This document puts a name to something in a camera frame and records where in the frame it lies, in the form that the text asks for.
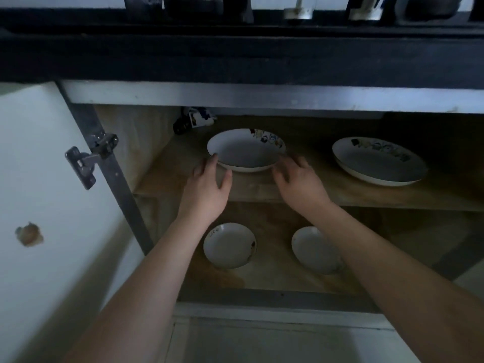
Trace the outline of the person's left hand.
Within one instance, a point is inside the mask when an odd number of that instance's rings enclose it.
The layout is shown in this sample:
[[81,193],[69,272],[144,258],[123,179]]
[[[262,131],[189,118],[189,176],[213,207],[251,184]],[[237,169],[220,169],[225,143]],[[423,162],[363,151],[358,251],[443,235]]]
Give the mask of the person's left hand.
[[216,180],[218,155],[215,153],[194,168],[188,178],[178,209],[177,221],[206,229],[225,209],[229,195],[220,195]]

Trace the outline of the person's right hand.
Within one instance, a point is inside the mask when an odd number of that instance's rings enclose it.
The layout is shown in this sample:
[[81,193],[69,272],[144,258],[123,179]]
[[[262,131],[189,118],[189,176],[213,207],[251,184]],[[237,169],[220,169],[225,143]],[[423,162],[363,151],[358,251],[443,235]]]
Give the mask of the person's right hand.
[[280,155],[273,168],[286,171],[289,189],[280,195],[291,209],[305,219],[312,222],[335,206],[319,176],[304,157]]

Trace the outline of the person's right forearm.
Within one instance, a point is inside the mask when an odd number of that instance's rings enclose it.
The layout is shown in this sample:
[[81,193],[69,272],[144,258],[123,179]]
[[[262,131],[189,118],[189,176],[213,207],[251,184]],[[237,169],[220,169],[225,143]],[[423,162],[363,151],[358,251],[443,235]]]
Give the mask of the person's right forearm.
[[484,302],[333,203],[295,210],[328,236],[421,363],[484,363]]

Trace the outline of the person's left forearm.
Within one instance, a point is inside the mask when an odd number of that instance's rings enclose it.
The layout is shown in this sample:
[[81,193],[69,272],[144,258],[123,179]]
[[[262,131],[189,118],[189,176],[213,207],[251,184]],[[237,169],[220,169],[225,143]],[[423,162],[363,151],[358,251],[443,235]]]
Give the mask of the person's left forearm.
[[215,219],[178,216],[62,363],[153,363],[197,244]]

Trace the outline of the white deep plate with print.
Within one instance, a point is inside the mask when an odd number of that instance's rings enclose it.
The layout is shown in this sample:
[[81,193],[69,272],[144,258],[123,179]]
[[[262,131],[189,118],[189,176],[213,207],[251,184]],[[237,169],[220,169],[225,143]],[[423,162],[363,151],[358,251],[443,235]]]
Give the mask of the white deep plate with print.
[[213,136],[207,143],[209,155],[234,172],[255,173],[270,169],[286,153],[284,140],[261,129],[232,129]]
[[333,143],[332,153],[342,170],[370,184],[406,186],[421,181],[428,173],[420,156],[382,139],[342,138]]

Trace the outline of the small white bowl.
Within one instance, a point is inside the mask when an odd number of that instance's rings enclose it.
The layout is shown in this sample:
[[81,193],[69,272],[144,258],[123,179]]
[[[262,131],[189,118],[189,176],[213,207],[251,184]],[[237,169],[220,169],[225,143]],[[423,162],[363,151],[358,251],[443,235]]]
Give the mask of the small white bowl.
[[257,252],[257,239],[246,226],[225,223],[209,231],[203,252],[215,267],[236,269],[248,264]]
[[292,237],[291,246],[297,260],[317,274],[336,274],[344,268],[340,252],[314,226],[297,230]]

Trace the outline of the dark and white packet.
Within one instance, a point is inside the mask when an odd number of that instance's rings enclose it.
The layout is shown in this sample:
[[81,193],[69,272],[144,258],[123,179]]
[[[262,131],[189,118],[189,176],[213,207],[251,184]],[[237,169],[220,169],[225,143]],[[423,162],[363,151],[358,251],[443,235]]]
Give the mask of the dark and white packet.
[[194,128],[212,126],[216,121],[217,116],[206,107],[181,107],[180,117],[173,123],[173,131],[182,135]]

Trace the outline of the wooden cabinet shelf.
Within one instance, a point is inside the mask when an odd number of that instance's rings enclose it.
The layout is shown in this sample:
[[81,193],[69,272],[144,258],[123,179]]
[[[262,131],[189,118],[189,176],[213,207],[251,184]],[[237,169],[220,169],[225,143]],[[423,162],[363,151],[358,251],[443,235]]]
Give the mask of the wooden cabinet shelf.
[[[211,137],[238,128],[279,135],[290,153],[305,157],[331,200],[348,207],[484,212],[484,115],[385,114],[380,120],[283,116],[220,116],[214,126],[175,135],[141,179],[136,195],[178,195],[187,176],[208,156]],[[429,167],[415,184],[385,187],[342,170],[332,153],[345,137],[383,139],[411,150]]]

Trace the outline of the black countertop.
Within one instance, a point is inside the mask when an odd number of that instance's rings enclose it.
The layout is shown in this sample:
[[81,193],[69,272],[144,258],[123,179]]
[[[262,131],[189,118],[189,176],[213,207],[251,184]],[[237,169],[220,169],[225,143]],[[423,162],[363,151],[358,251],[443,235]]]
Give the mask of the black countertop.
[[159,25],[123,10],[0,8],[0,81],[484,90],[484,25]]

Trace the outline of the metal door hinge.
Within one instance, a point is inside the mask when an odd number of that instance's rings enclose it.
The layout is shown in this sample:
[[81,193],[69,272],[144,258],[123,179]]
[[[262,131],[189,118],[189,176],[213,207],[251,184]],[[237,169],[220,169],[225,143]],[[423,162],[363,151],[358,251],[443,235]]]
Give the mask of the metal door hinge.
[[86,190],[90,190],[96,183],[94,177],[95,165],[111,156],[118,145],[116,134],[94,134],[92,137],[94,141],[90,147],[90,153],[81,152],[76,146],[73,146],[64,154]]

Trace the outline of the white lower cabinet panel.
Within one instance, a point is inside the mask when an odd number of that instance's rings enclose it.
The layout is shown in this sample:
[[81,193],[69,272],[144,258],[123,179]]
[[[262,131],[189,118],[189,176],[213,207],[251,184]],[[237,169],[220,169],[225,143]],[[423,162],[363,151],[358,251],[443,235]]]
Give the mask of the white lower cabinet panel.
[[180,303],[160,363],[420,363],[380,313]]

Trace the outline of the clear glass cup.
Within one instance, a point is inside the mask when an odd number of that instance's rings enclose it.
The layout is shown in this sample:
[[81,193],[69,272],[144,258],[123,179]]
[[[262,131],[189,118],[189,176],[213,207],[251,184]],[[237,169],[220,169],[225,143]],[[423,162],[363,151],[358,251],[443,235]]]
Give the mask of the clear glass cup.
[[313,17],[317,0],[296,0],[295,6],[283,10],[285,21],[309,21]]

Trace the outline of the black pot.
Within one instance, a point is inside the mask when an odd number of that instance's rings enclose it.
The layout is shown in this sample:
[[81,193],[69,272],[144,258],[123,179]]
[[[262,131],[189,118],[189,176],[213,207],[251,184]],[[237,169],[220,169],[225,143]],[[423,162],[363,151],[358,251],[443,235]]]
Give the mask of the black pot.
[[253,24],[251,0],[163,0],[170,18],[186,22]]

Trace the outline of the white cabinet door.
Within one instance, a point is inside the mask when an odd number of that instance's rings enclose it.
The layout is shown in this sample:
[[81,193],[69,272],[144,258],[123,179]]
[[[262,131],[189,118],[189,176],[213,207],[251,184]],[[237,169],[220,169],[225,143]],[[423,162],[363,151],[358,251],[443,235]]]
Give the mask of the white cabinet door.
[[88,146],[54,83],[0,83],[0,363],[56,361],[142,259],[106,180],[64,157]]

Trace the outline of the white metal stand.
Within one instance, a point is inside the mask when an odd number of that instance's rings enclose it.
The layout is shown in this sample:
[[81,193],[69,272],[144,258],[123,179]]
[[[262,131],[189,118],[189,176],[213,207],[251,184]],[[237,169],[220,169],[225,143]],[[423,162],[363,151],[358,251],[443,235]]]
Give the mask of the white metal stand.
[[350,21],[379,21],[384,0],[348,0],[346,15]]

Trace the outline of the dark jar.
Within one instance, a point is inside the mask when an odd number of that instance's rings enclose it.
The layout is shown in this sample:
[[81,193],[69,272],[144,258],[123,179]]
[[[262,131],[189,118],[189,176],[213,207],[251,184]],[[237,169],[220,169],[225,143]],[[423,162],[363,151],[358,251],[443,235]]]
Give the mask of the dark jar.
[[160,23],[163,19],[163,0],[124,0],[128,21]]

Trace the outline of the dark round pan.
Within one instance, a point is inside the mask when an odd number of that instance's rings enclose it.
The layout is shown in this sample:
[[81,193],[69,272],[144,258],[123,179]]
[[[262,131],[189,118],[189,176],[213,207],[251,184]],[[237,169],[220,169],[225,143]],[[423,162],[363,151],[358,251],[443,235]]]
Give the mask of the dark round pan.
[[396,0],[395,18],[399,22],[447,20],[458,11],[462,0]]

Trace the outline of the white cabinet frame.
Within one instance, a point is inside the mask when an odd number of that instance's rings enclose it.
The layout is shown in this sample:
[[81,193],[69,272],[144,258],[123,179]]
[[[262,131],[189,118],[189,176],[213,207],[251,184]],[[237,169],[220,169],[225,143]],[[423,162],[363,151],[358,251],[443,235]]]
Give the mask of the white cabinet frame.
[[484,89],[63,80],[73,103],[484,114]]

